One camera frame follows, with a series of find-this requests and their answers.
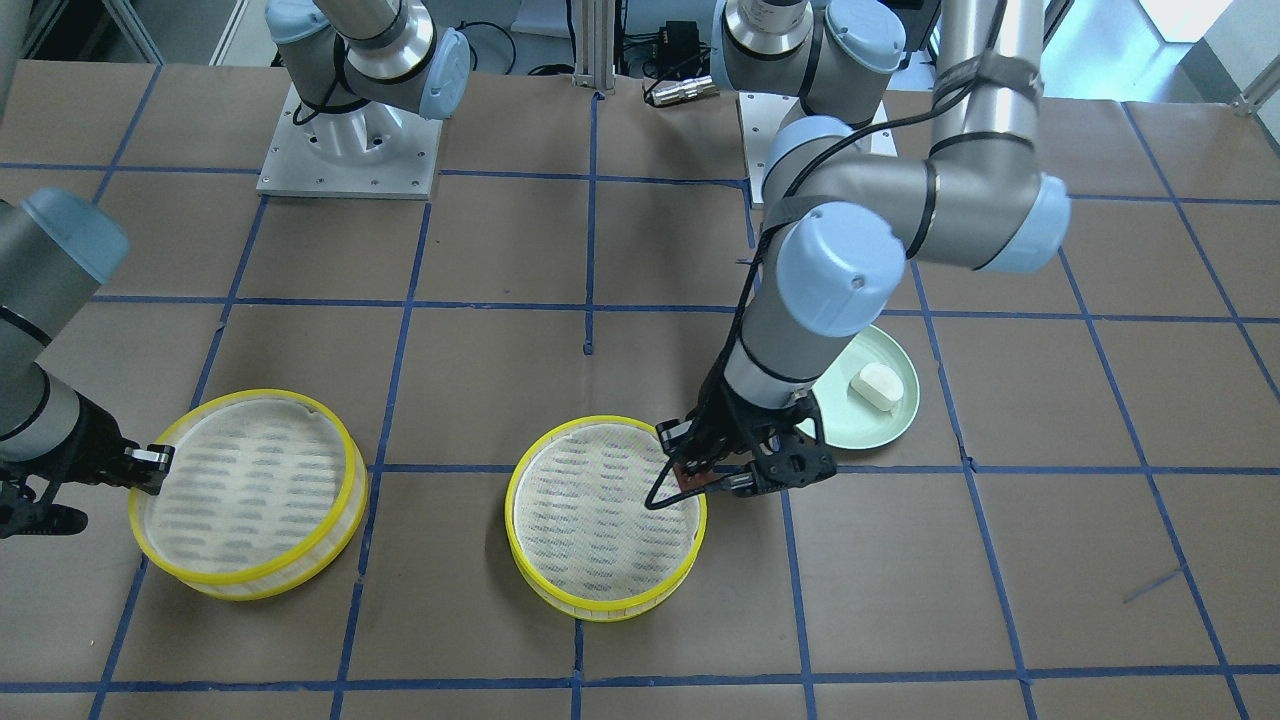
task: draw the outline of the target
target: wire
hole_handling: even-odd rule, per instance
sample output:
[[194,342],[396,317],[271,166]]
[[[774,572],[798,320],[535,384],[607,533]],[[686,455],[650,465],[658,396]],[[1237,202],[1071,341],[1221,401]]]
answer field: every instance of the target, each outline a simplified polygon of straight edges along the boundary
[[[511,70],[516,67],[516,38],[512,37],[509,32],[507,32],[507,28],[504,28],[504,27],[502,27],[499,24],[490,23],[488,20],[472,20],[472,22],[462,20],[461,23],[458,23],[458,31],[461,32],[461,31],[463,31],[463,29],[466,29],[468,27],[476,27],[476,26],[492,27],[493,29],[500,32],[507,38],[507,42],[511,44],[511,63],[507,64],[506,72],[502,73],[504,76],[509,76]],[[475,58],[475,50],[474,49],[471,50],[471,56]],[[476,64],[477,63],[479,63],[479,60],[474,60],[471,63],[471,69],[472,70],[476,69]]]
[[563,63],[549,63],[547,65],[538,65],[529,70],[531,76],[567,76],[573,72],[573,65],[566,65]]
[[710,55],[710,49],[709,47],[703,47],[703,49],[699,49],[696,54],[690,55],[685,60],[682,60],[680,63],[676,63],[675,65],[671,65],[669,68],[667,68],[666,70],[663,70],[663,73],[660,76],[658,76],[658,79],[653,81],[653,85],[650,85],[649,87],[645,88],[645,91],[644,91],[644,101],[645,101],[645,104],[648,104],[650,106],[655,106],[654,102],[653,102],[653,91],[654,91],[654,88],[658,87],[658,83],[660,83],[662,81],[666,81],[666,79],[675,78],[676,73],[681,68],[684,68],[685,65],[687,65],[690,63],[694,63],[694,61],[699,61],[700,63],[701,60],[707,59],[709,55]]

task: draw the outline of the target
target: yellow sieve rim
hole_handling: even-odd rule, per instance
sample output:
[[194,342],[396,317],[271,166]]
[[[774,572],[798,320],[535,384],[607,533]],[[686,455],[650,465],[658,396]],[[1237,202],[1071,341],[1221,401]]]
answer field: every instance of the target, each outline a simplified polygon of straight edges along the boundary
[[[152,562],[155,562],[166,573],[174,575],[179,580],[209,584],[209,585],[230,585],[230,584],[259,580],[273,573],[283,570],[289,565],[293,565],[303,556],[306,556],[308,551],[315,548],[316,544],[320,543],[320,541],[323,541],[325,537],[329,536],[329,532],[333,530],[334,525],[337,525],[338,520],[342,518],[343,507],[346,507],[348,500],[351,498],[351,493],[355,492],[356,459],[360,457],[360,451],[356,450],[356,441],[351,438],[351,433],[347,432],[347,427],[342,424],[342,420],[339,420],[338,416],[334,415],[332,410],[329,410],[320,402],[305,395],[298,395],[296,392],[289,392],[287,389],[270,389],[270,388],[246,389],[241,392],[233,392],[232,395],[225,395],[216,400],[211,400],[201,405],[200,407],[196,407],[191,413],[187,413],[186,415],[179,418],[178,421],[169,425],[169,428],[160,434],[156,442],[161,445],[169,443],[169,441],[173,439],[174,437],[186,433],[188,429],[191,429],[191,427],[193,427],[198,420],[204,420],[209,415],[212,415],[214,413],[223,410],[224,407],[229,407],[232,405],[237,405],[250,400],[265,400],[265,398],[292,400],[294,402],[306,405],[324,414],[324,416],[328,418],[330,423],[333,423],[334,428],[337,428],[338,436],[342,438],[342,445],[346,451],[344,452],[346,466],[343,468],[342,487],[338,488],[338,496],[333,501],[333,507],[329,509],[329,512],[325,514],[324,520],[320,521],[320,524],[316,527],[315,530],[311,532],[311,534],[298,541],[298,544],[293,546],[293,548],[285,551],[283,555],[279,555],[268,562],[264,562],[261,565],[255,565],[252,568],[246,568],[243,570],[237,570],[234,573],[197,573],[182,568],[179,565],[174,565],[173,562],[169,562],[160,555],[160,552],[155,547],[151,546],[151,542],[147,539],[146,533],[142,529],[141,510],[138,509],[138,502],[142,501],[143,497],[150,497],[150,496],[138,489],[131,489],[129,527],[133,529],[133,539],[137,541],[138,547],[142,548],[142,552],[148,559],[151,559]],[[369,502],[367,495],[361,493],[360,507],[356,514],[357,518],[364,516],[365,506],[367,505],[367,502]],[[259,600],[262,597],[279,594],[287,589],[297,587],[302,582],[310,579],[316,573],[319,573],[320,569],[328,566],[329,562],[332,562],[334,559],[337,559],[338,553],[342,552],[342,550],[351,541],[358,525],[360,523],[352,523],[351,528],[348,528],[348,530],[343,533],[344,537],[342,538],[342,542],[337,543],[334,546],[334,550],[326,553],[321,562],[316,564],[315,571],[305,573],[303,577],[301,577],[296,582],[287,583],[282,587],[269,588],[266,591],[252,594],[236,596],[234,600]],[[219,596],[214,593],[209,594],[212,594],[214,597],[221,597],[224,600],[232,600],[229,596]]]
[[520,478],[524,475],[525,469],[532,461],[534,456],[564,430],[582,425],[599,425],[605,423],[621,423],[623,425],[631,425],[632,428],[640,428],[654,437],[658,436],[658,430],[653,425],[631,418],[623,418],[621,415],[589,415],[586,418],[570,420],[568,423],[556,427],[548,430],[543,437],[538,438],[538,442],[535,442],[532,447],[525,452],[525,456],[520,459],[520,462],[516,465],[516,470],[511,474],[511,483],[507,486],[507,501],[504,503],[503,512],[506,515],[507,541],[508,544],[511,544],[511,555],[516,559],[516,565],[520,568],[520,571],[524,573],[525,578],[532,580],[540,589],[556,600],[593,612],[618,612],[630,610],[673,592],[677,587],[680,587],[680,583],[685,580],[689,570],[694,566],[694,560],[698,559],[698,551],[703,547],[703,537],[707,534],[707,497],[700,495],[696,497],[698,532],[694,533],[694,543],[689,548],[689,555],[686,555],[680,566],[660,583],[640,594],[625,597],[622,600],[588,600],[585,597],[567,593],[552,584],[550,580],[544,578],[543,574],[534,568],[534,564],[525,556],[525,550],[520,546],[520,539],[516,537],[516,488],[520,486]]

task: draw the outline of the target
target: green plate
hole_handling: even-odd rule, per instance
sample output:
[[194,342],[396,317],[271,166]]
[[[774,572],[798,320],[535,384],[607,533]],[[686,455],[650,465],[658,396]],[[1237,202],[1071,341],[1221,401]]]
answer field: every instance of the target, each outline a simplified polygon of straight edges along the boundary
[[[849,380],[868,363],[883,363],[902,378],[902,401],[888,413],[877,409],[849,387]],[[813,395],[822,409],[827,445],[845,450],[869,450],[892,442],[911,427],[920,409],[920,378],[902,346],[884,331],[870,325],[858,333],[818,378]],[[797,428],[813,437],[812,420],[800,423]]]

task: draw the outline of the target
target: black power adapter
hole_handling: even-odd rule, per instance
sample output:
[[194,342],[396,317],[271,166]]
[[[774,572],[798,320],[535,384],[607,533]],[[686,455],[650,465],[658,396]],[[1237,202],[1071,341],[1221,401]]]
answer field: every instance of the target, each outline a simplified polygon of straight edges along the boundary
[[658,77],[667,79],[687,79],[710,73],[710,65],[701,54],[698,41],[698,23],[692,20],[667,20],[658,28],[658,42],[654,63]]

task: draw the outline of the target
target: white soap bar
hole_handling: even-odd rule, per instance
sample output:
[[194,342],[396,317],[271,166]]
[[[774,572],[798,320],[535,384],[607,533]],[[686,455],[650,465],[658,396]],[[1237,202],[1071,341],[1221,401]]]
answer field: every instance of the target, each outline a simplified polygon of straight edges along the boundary
[[884,413],[902,401],[902,378],[883,363],[870,363],[858,370],[849,387]]

